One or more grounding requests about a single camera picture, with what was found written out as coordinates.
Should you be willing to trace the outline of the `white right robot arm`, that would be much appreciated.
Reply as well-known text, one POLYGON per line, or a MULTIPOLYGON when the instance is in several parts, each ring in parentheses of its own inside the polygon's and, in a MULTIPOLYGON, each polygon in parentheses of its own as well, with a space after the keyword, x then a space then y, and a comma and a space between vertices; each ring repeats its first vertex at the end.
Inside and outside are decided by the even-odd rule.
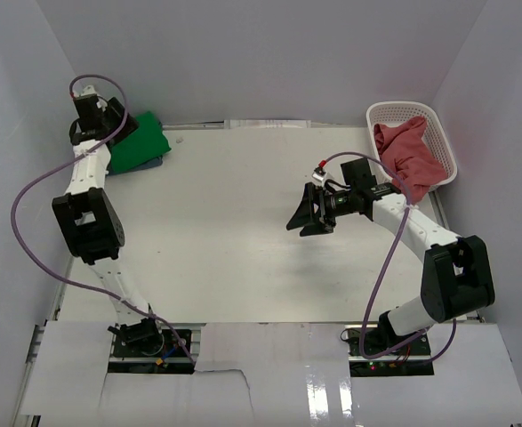
POLYGON ((286 224, 311 237, 333 233, 339 217, 364 215, 393 234, 393 248, 403 244, 422 262, 418 296, 382 313, 376 327, 362 327, 358 352, 368 360, 396 355, 432 326, 495 302, 486 243, 447 230, 413 208, 405 191, 376 180, 371 162, 359 158, 341 164, 343 184, 329 179, 320 162, 286 224))

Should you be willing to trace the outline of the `pink t shirt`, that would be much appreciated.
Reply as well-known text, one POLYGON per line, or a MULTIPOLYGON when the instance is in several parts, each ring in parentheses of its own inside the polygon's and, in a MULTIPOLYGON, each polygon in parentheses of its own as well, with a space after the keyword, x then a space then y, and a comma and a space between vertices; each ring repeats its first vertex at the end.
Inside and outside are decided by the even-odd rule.
POLYGON ((430 188, 447 178, 443 165, 422 140, 427 128, 425 117, 415 116, 396 127, 376 124, 373 138, 380 160, 410 190, 414 205, 430 188))

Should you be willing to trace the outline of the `green t shirt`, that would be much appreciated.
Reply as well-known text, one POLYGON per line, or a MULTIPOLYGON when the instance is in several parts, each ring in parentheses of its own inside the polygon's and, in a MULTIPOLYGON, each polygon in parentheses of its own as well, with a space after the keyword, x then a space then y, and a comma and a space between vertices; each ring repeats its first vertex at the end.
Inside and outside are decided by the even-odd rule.
POLYGON ((154 157, 163 157, 171 151, 162 124, 151 111, 135 117, 139 128, 111 149, 108 166, 110 175, 131 173, 132 169, 154 157))

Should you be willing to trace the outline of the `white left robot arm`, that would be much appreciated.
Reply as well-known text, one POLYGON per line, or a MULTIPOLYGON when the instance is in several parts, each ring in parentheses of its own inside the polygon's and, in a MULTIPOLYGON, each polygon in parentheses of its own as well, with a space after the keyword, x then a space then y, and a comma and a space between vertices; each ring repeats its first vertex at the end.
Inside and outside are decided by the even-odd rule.
POLYGON ((124 106, 116 98, 104 100, 91 85, 74 95, 73 102, 78 119, 69 128, 69 138, 77 161, 65 193, 52 200, 52 210, 71 254, 96 274, 108 292, 117 317, 108 330, 127 348, 153 356, 164 346, 164 333, 148 317, 150 304, 118 261, 124 228, 104 190, 111 148, 138 123, 128 117, 121 132, 100 145, 120 126, 124 106))

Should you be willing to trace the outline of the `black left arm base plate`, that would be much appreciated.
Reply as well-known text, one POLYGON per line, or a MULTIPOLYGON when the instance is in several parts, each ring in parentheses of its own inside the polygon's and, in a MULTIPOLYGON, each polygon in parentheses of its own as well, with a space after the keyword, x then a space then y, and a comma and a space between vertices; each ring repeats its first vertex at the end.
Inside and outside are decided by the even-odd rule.
POLYGON ((113 338, 108 360, 110 374, 129 375, 192 375, 195 368, 169 329, 162 337, 149 342, 145 348, 127 345, 113 338))

